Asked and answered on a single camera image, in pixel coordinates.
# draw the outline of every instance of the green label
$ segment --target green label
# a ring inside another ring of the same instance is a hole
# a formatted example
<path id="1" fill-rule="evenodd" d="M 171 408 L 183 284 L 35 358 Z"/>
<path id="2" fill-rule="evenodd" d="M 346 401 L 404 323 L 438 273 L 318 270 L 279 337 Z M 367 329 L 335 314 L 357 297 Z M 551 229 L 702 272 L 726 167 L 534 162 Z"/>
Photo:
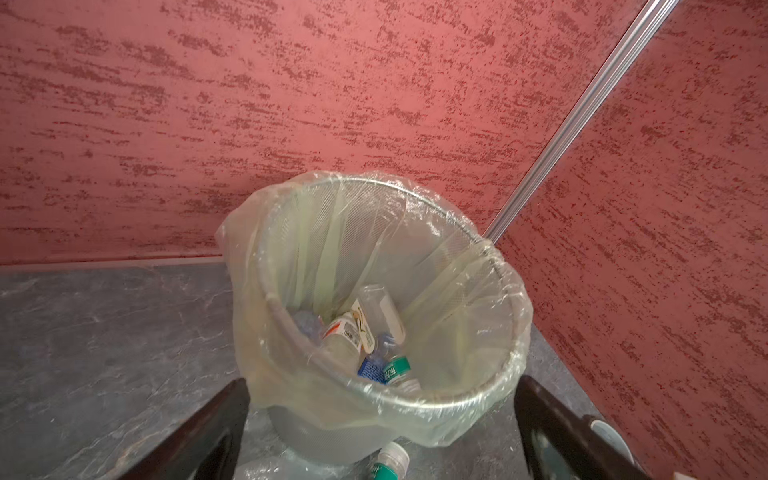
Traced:
<path id="1" fill-rule="evenodd" d="M 389 383 L 390 380 L 396 379 L 410 371 L 411 364 L 408 363 L 408 359 L 404 356 L 399 356 L 384 367 L 384 380 Z"/>
<path id="2" fill-rule="evenodd" d="M 397 480 L 397 474 L 383 463 L 377 463 L 371 470 L 372 480 Z"/>

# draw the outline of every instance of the white label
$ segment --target white label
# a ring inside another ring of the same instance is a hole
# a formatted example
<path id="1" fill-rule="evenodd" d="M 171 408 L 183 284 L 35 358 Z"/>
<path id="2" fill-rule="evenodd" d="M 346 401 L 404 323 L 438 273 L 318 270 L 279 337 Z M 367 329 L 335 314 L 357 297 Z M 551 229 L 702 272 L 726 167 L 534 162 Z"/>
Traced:
<path id="1" fill-rule="evenodd" d="M 376 339 L 373 338 L 371 327 L 368 326 L 366 314 L 362 312 L 360 300 L 355 300 L 355 303 L 352 304 L 352 316 L 355 317 L 357 328 L 360 330 L 360 335 L 362 336 L 362 348 L 366 353 L 371 353 L 373 349 L 376 348 Z"/>
<path id="2" fill-rule="evenodd" d="M 385 295 L 379 302 L 379 306 L 382 309 L 392 338 L 395 340 L 395 343 L 402 345 L 406 340 L 406 329 L 402 326 L 400 315 L 398 315 L 395 309 L 395 304 L 392 303 L 392 298 L 389 295 Z"/>
<path id="3" fill-rule="evenodd" d="M 355 325 L 354 322 L 350 322 L 349 319 L 342 316 L 333 320 L 328 326 L 328 330 L 326 330 L 326 334 L 323 335 L 323 338 L 331 335 L 340 335 L 344 337 L 349 340 L 356 349 L 360 350 L 360 330 L 357 328 L 357 325 Z"/>

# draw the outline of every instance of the marble floor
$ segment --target marble floor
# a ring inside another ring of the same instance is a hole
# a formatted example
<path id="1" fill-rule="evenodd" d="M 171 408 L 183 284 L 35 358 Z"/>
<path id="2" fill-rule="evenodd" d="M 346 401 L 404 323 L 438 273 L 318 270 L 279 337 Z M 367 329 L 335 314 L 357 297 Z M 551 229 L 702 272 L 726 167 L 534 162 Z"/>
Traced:
<path id="1" fill-rule="evenodd" d="M 238 377 L 223 264 L 4 274 L 0 313 L 0 478 L 117 478 Z M 536 328 L 527 373 L 598 415 Z M 410 480 L 528 478 L 511 397 L 449 447 L 404 446 Z M 251 412 L 240 464 L 284 450 Z"/>

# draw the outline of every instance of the white bottle cap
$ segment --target white bottle cap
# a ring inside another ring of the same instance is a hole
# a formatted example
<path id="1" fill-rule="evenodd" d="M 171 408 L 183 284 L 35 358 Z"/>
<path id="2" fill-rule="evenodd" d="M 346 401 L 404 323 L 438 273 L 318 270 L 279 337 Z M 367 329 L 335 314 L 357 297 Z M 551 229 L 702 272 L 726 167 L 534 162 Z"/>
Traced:
<path id="1" fill-rule="evenodd" d="M 408 452 L 406 452 L 402 446 L 397 443 L 390 442 L 384 445 L 379 451 L 380 455 L 382 453 L 394 458 L 398 463 L 402 465 L 402 469 L 405 471 L 405 473 L 408 473 L 408 464 L 411 462 L 411 459 L 408 457 Z"/>

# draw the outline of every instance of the trash bag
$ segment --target trash bag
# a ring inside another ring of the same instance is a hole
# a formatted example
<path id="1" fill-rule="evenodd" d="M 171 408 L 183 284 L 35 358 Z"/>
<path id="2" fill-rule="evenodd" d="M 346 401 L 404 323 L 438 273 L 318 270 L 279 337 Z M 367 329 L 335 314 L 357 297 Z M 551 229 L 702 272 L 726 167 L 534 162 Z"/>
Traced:
<path id="1" fill-rule="evenodd" d="M 252 194 L 217 240 L 237 365 L 257 408 L 323 431 L 385 429 L 381 445 L 402 435 L 445 446 L 525 369 L 533 309 L 522 279 L 456 207 L 409 180 L 302 174 Z M 338 372 L 291 319 L 312 310 L 328 323 L 371 283 L 387 287 L 402 317 L 416 396 Z"/>

